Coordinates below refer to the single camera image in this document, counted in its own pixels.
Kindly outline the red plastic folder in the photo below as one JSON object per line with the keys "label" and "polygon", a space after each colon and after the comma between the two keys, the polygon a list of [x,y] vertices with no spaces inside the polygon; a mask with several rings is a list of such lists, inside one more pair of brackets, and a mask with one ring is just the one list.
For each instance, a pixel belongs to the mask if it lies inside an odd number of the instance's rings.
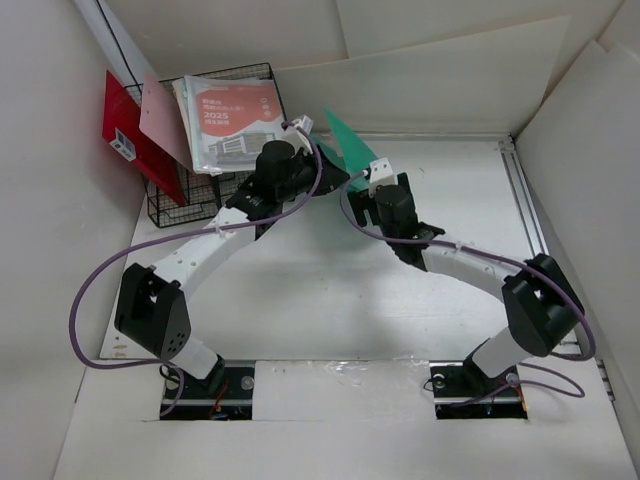
{"label": "red plastic folder", "polygon": [[140,130],[140,106],[109,70],[105,80],[103,139],[178,206],[185,206],[176,161]]}

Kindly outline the clear sleeve orange 2025 brochure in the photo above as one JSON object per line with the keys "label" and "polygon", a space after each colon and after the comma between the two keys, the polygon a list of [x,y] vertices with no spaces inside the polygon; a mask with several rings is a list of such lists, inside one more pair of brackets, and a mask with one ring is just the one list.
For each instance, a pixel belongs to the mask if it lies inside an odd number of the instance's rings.
{"label": "clear sleeve orange 2025 brochure", "polygon": [[262,147],[281,138],[285,115],[273,80],[186,76],[184,84],[195,173],[252,171]]}

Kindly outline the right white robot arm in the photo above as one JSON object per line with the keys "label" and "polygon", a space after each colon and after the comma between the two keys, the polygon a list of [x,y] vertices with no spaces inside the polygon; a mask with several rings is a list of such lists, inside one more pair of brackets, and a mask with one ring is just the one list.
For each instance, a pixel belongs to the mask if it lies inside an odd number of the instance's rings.
{"label": "right white robot arm", "polygon": [[374,187],[357,189],[369,170],[347,180],[340,207],[351,225],[386,243],[403,263],[425,273],[453,278],[501,302],[507,325],[472,350],[456,373],[465,402],[480,403],[521,385],[513,368],[528,359],[555,355],[556,347],[586,315],[555,259],[539,254],[514,260],[460,242],[419,220],[406,174],[387,175]]}

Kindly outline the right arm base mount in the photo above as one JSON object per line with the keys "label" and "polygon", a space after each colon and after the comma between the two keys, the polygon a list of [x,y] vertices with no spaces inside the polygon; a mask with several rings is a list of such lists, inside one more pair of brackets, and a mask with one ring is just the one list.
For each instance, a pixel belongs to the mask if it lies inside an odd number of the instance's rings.
{"label": "right arm base mount", "polygon": [[523,395],[514,384],[518,380],[515,365],[491,378],[470,360],[437,360],[429,363],[422,388],[432,394],[438,420],[525,420]]}

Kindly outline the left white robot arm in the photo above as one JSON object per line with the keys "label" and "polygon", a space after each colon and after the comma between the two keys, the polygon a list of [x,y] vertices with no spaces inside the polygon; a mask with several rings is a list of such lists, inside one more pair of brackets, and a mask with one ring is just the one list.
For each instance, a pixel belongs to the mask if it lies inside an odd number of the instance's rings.
{"label": "left white robot arm", "polygon": [[255,171],[208,223],[209,234],[198,234],[149,267],[134,263],[124,271],[116,330],[182,369],[201,396],[220,390],[225,361],[193,334],[187,301],[216,268],[257,241],[285,203],[300,195],[326,195],[346,182],[336,151],[324,143],[318,149],[313,154],[281,140],[266,143]]}

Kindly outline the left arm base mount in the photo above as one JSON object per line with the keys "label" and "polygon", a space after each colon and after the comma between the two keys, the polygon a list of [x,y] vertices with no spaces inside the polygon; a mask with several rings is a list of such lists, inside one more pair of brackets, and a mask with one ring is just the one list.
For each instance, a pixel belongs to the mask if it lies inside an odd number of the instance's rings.
{"label": "left arm base mount", "polygon": [[226,361],[214,390],[171,364],[159,367],[164,380],[161,420],[248,421],[252,419],[256,362]]}

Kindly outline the green plastic folder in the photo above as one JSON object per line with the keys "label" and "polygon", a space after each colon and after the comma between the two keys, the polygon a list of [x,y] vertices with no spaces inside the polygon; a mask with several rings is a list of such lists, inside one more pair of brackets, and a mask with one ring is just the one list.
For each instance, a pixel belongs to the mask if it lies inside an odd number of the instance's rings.
{"label": "green plastic folder", "polygon": [[344,186],[358,173],[369,169],[377,160],[376,154],[342,119],[328,108],[324,109],[334,146],[311,136],[312,165],[321,165],[320,180],[315,188],[316,196],[324,195]]}

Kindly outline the pink paper folder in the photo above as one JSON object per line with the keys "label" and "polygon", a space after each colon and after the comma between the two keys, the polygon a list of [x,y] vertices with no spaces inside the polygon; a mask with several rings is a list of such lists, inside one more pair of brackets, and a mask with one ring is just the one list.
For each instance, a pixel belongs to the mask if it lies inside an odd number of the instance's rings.
{"label": "pink paper folder", "polygon": [[150,71],[144,75],[140,131],[192,172],[192,156],[177,100]]}

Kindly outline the clear sleeve map brochure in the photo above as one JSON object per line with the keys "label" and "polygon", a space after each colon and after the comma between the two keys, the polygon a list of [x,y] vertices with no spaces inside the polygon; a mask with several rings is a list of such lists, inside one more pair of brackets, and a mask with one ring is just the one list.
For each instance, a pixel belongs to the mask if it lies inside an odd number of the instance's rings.
{"label": "clear sleeve map brochure", "polygon": [[172,87],[174,91],[174,95],[176,97],[178,109],[180,112],[181,121],[185,130],[186,141],[189,149],[189,158],[184,164],[185,168],[193,173],[193,150],[192,150],[192,142],[191,142],[191,131],[190,131],[190,121],[189,114],[187,108],[187,91],[186,91],[186,83],[185,78],[181,77],[172,82]]}

